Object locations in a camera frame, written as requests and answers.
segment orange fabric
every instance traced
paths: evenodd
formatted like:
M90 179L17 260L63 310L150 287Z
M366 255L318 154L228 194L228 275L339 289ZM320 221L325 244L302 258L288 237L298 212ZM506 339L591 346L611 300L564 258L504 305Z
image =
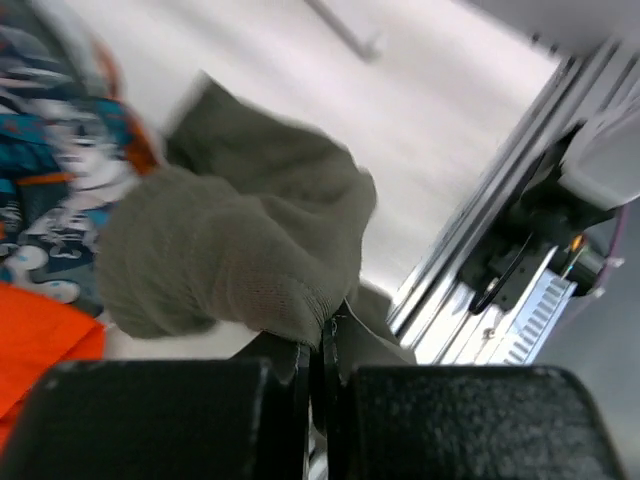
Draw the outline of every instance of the orange fabric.
M24 177L16 180L16 184L21 187L29 185L47 185L50 183L64 183L73 180L71 173L47 173L45 175L35 175L33 177Z
M0 283L0 451L31 386L56 363L98 360L104 327L68 305Z

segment screw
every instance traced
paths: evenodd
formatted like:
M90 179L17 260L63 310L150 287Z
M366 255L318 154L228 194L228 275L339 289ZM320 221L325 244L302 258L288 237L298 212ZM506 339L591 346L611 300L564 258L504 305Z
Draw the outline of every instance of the screw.
M492 291L494 288L496 288L497 285L498 285L498 279L494 278L493 280L491 280L491 282L489 282L489 285L487 285L487 292Z

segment patterned fabric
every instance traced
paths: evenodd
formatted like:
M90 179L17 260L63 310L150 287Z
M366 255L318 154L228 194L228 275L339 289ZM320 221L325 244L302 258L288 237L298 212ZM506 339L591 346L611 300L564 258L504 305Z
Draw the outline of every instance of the patterned fabric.
M155 164L73 13L0 0L0 281L100 315L100 228Z

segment white floor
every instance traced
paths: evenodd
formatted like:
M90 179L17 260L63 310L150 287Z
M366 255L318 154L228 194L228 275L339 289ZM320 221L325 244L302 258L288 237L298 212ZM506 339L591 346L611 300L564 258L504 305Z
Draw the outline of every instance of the white floor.
M110 45L152 126L166 128L205 70L347 144L379 190L363 276L393 293L556 62L449 0L345 1L385 29L377 62L360 60L302 0L67 0ZM225 357L252 337L226 324L196 339L113 335L110 355L127 357Z

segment gray fabric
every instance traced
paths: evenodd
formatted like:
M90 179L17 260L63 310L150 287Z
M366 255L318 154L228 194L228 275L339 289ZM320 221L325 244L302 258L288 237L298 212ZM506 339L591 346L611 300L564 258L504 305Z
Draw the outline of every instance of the gray fabric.
M396 342L388 301L359 283L376 192L344 148L207 80L167 156L172 166L144 179L102 233L97 278L122 330L153 338L225 319L315 347L348 298Z

